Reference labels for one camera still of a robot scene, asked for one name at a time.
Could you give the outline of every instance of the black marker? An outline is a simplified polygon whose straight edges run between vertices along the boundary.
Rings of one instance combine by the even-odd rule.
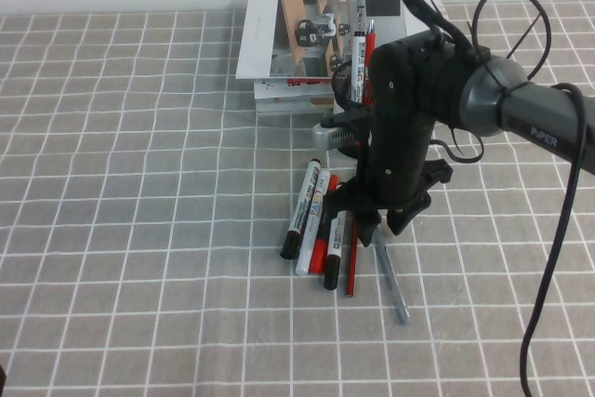
[[[281,249],[281,257],[284,259],[295,259],[298,256],[299,246],[301,245],[301,234],[308,219],[308,211],[310,210],[310,204],[319,174],[320,160],[312,158],[308,163],[306,177],[297,198],[296,211],[289,224],[289,230],[287,231],[285,242]]]

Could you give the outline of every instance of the black cable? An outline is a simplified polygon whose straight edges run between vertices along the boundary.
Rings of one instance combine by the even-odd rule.
[[[534,69],[527,76],[527,79],[531,79],[537,74],[537,72],[539,72],[539,69],[541,69],[543,64],[546,62],[546,59],[548,58],[549,50],[551,49],[551,25],[549,24],[548,13],[541,6],[539,1],[538,0],[528,0],[528,1],[531,2],[531,4],[537,9],[537,11],[539,12],[539,16],[541,16],[543,18],[543,22],[546,27],[546,46],[544,48],[543,55],[541,55],[541,59],[539,60],[537,65],[534,67]],[[479,25],[480,14],[482,13],[483,7],[485,6],[485,4],[487,2],[488,2],[488,0],[480,0],[479,3],[477,4],[477,7],[475,8],[475,12],[473,13],[473,23],[471,25],[471,42],[476,50],[479,50],[479,43],[478,43],[478,39],[477,39],[477,33],[478,33],[477,27]],[[529,29],[524,33],[524,35],[521,36],[520,42],[522,42],[522,40],[524,40],[524,38],[527,36],[527,34],[529,34],[529,31],[531,29],[533,29],[535,24],[536,24],[536,20],[533,21],[533,23],[529,26]],[[512,53],[513,53],[513,51],[509,53],[507,58],[512,56]]]
[[[557,84],[552,88],[568,92],[568,97],[575,106],[577,117],[576,152],[571,162],[566,194],[564,195],[562,211],[560,213],[560,220],[558,220],[558,228],[556,228],[554,242],[551,246],[551,251],[549,252],[548,263],[546,264],[546,269],[544,269],[541,283],[539,284],[539,290],[537,291],[537,297],[535,298],[535,306],[531,313],[531,319],[529,320],[529,324],[522,337],[520,377],[522,390],[526,397],[532,396],[531,390],[529,389],[529,382],[527,380],[527,356],[529,353],[529,344],[531,343],[531,338],[537,328],[539,316],[541,316],[546,295],[548,294],[549,284],[551,283],[551,278],[554,274],[554,269],[556,268],[556,262],[562,249],[562,241],[564,240],[564,235],[568,228],[568,221],[570,220],[573,201],[575,200],[576,185],[578,184],[578,174],[580,173],[580,166],[582,165],[585,156],[585,141],[587,139],[587,113],[585,112],[585,101],[582,92],[576,86],[566,83]]]

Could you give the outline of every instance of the red pencil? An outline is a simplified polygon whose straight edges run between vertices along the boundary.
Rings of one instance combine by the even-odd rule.
[[[350,251],[350,270],[347,276],[347,296],[353,298],[353,288],[355,287],[355,260],[357,258],[357,222],[355,217],[351,224],[351,251]]]

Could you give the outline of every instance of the photo on book cover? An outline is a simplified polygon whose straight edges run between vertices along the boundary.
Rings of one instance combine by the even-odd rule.
[[[403,35],[401,0],[248,0],[236,75],[329,78],[373,17]]]

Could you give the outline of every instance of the marker cap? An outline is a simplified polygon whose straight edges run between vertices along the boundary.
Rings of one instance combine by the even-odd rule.
[[[324,288],[326,290],[335,290],[338,284],[338,269],[341,264],[339,256],[330,255],[326,257],[324,265]]]
[[[283,259],[295,259],[298,257],[299,246],[301,245],[301,235],[298,232],[287,232],[281,257]]]

